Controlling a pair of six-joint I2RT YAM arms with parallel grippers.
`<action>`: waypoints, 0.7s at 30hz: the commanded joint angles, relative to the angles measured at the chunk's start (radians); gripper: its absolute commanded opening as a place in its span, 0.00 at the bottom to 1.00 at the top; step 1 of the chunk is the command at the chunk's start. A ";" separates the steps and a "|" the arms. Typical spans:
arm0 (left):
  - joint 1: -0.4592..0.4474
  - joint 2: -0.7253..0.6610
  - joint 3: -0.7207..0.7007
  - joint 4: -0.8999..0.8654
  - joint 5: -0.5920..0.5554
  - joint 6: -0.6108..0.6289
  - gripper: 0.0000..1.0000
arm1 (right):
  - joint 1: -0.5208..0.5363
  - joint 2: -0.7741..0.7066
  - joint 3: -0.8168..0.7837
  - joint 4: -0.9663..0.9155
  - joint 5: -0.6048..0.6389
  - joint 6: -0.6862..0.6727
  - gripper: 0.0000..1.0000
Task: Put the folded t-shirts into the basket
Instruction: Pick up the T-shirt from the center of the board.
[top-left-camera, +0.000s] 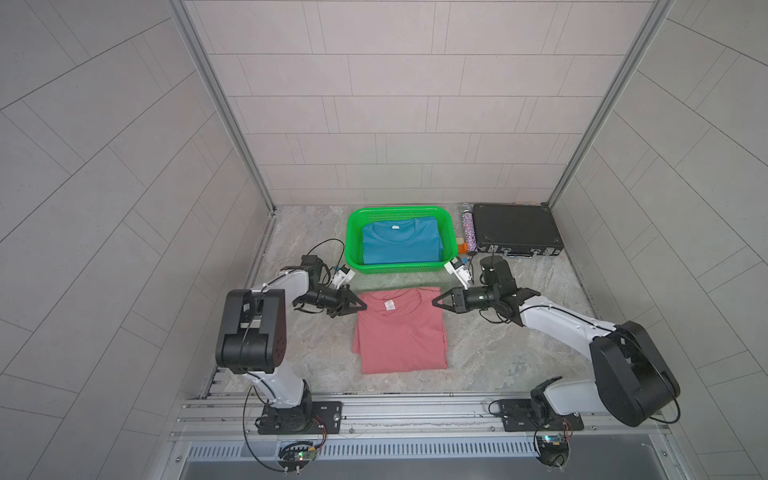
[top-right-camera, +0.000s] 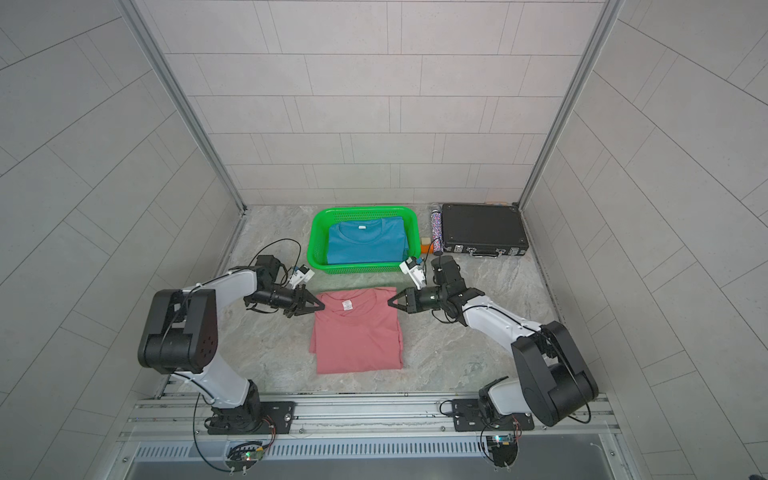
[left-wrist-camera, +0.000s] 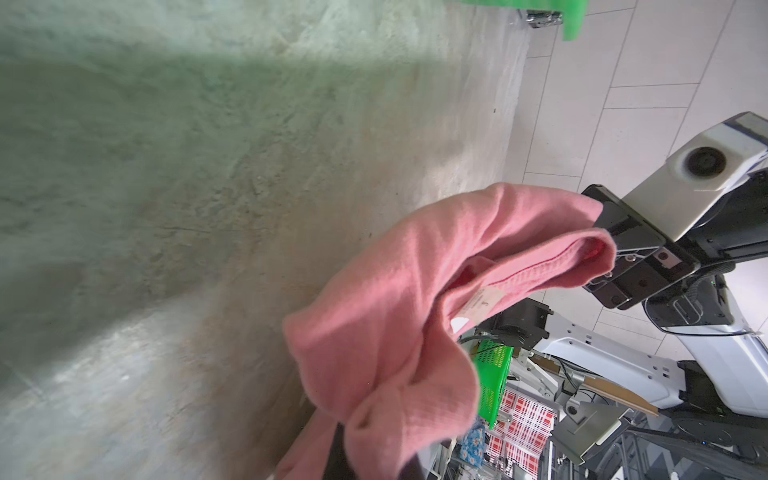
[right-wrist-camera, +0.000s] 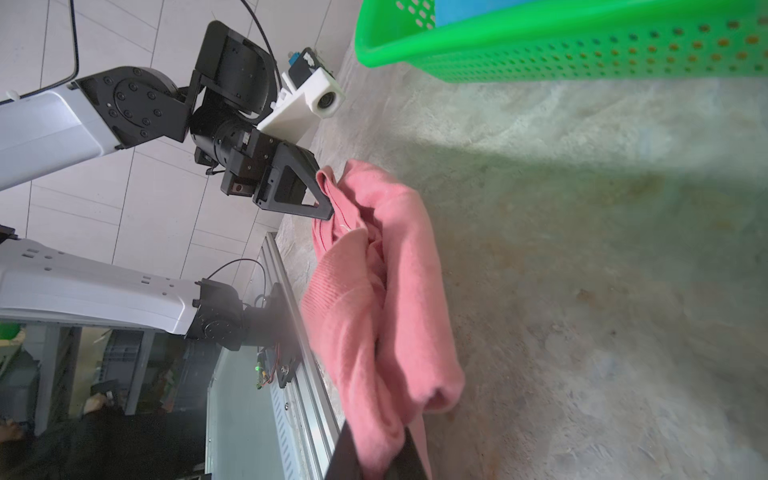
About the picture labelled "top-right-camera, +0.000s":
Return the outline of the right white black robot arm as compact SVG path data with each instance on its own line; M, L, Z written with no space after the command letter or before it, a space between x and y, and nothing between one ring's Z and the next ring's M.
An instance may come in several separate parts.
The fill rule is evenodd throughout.
M433 284L424 262L411 257L400 264L413 285L388 300L392 308L415 314L440 310L447 324L479 331L513 357L517 374L482 387L478 409L484 423L494 425L517 414L531 414L551 427L574 419L599 395L599 388L570 332L560 322L528 320L469 287L450 255L432 260Z

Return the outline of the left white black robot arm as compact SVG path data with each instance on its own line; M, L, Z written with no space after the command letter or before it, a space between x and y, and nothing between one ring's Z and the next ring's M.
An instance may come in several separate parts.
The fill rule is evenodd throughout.
M250 310L265 306L288 318L324 309L306 287L314 272L301 266L281 280L279 275L286 271L276 257L259 255L253 265L234 267L183 289L160 290L152 299L138 362L194 386L212 409L213 430L249 431L263 418L255 383L236 373L218 353L218 316L239 300Z

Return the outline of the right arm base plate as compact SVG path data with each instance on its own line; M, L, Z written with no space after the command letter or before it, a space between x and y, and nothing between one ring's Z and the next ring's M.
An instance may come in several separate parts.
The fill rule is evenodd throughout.
M490 401L478 398L448 400L447 411L441 412L449 416L454 423L456 432L486 431L532 431L535 428L530 413L514 412L499 413Z

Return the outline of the green plastic basket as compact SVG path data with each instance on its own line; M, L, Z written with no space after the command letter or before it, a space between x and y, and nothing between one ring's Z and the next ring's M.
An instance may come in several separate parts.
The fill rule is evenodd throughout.
M313 268L328 274L397 271L401 262L341 265L331 265L327 263L328 231L332 225L345 221L371 220L387 217L401 217L404 220L409 243L407 258L418 257L421 254L419 221L418 216L412 209L404 206L336 207L320 211L312 221L307 251L307 260L309 261L309 264Z

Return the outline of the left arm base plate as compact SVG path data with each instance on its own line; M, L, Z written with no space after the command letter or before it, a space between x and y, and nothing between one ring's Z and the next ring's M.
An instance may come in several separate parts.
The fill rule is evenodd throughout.
M248 406L234 409L213 408L213 415L204 422L209 435L288 434L291 430L296 403L290 401L265 402L258 413Z

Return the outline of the pink t-shirt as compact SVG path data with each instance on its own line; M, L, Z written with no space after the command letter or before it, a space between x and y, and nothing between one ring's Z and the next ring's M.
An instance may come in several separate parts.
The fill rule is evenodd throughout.
M309 351L319 375L400 370L403 334L398 311L388 305L393 287L323 292Z

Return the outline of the blue t-shirt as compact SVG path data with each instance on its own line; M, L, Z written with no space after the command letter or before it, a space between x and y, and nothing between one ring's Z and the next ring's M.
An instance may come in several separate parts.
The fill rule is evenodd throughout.
M404 220L387 217L334 224L328 231L327 263L400 263L408 257Z

